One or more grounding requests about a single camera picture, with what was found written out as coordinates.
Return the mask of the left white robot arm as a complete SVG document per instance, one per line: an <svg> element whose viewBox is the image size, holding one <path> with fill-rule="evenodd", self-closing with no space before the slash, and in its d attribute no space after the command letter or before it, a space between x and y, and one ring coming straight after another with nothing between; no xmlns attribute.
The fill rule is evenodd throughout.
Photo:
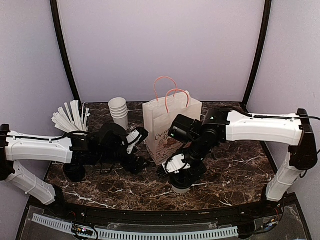
<svg viewBox="0 0 320 240"><path fill-rule="evenodd" d="M143 127L131 133L118 124L106 123L94 133L72 131L60 137L26 135L0 127L0 179L12 183L38 199L60 218L71 213L63 191L46 183L27 170L21 161L46 161L63 164L64 174L72 182L80 182L86 175L85 166L120 164L127 172L138 174L148 162L136 156L136 146L149 133Z"/></svg>

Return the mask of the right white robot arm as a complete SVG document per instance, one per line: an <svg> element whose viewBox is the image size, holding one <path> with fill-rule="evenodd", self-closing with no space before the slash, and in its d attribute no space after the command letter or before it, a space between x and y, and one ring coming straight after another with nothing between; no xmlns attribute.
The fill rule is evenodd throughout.
<svg viewBox="0 0 320 240"><path fill-rule="evenodd" d="M268 183L264 199L255 205L255 213L266 217L302 172L318 162L319 150L311 116L305 109L297 113L267 115L245 113L227 108L211 109L203 121L179 114L168 136L189 147L177 150L162 164L172 189L186 193L207 171L203 161L209 152L225 142L263 141L288 145L288 152L275 177Z"/></svg>

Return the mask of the single white paper cup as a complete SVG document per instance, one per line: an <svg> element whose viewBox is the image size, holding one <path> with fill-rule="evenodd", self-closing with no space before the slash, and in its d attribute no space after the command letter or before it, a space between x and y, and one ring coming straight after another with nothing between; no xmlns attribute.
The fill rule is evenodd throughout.
<svg viewBox="0 0 320 240"><path fill-rule="evenodd" d="M178 188L178 187L175 187L174 185L172 185L172 190L176 193L176 194L185 194L187 193L190 188Z"/></svg>

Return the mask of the stack of white paper cups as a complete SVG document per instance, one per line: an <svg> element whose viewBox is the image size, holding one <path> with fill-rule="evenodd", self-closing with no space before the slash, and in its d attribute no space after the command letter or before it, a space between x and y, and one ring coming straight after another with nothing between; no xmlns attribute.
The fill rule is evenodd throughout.
<svg viewBox="0 0 320 240"><path fill-rule="evenodd" d="M129 110L126 100L122 97L113 98L108 102L108 107L113 122L127 130Z"/></svg>

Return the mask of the single black cup lid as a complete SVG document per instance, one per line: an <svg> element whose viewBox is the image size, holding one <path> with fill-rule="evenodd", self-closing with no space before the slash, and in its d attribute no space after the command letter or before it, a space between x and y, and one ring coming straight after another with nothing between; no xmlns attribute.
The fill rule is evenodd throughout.
<svg viewBox="0 0 320 240"><path fill-rule="evenodd" d="M169 182L173 187L181 190L190 188L194 183L194 181L190 179L188 175L182 173L170 175Z"/></svg>

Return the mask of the printed paper takeout bag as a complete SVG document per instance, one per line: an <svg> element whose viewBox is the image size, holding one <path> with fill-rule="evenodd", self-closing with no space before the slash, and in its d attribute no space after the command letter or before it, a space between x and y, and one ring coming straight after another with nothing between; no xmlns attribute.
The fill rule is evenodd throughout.
<svg viewBox="0 0 320 240"><path fill-rule="evenodd" d="M175 88L164 97L158 97L142 104L143 124L149 135L145 140L147 151L154 163L159 166L182 146L180 142L168 136L175 118L181 114L200 120L202 102L191 97L187 90Z"/></svg>

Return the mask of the stack of black lids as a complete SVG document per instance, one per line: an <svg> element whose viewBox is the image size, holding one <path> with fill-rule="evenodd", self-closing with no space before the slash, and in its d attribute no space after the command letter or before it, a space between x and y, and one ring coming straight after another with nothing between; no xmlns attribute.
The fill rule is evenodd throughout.
<svg viewBox="0 0 320 240"><path fill-rule="evenodd" d="M64 164L62 169L66 177L74 183L81 182L86 176L83 165Z"/></svg>

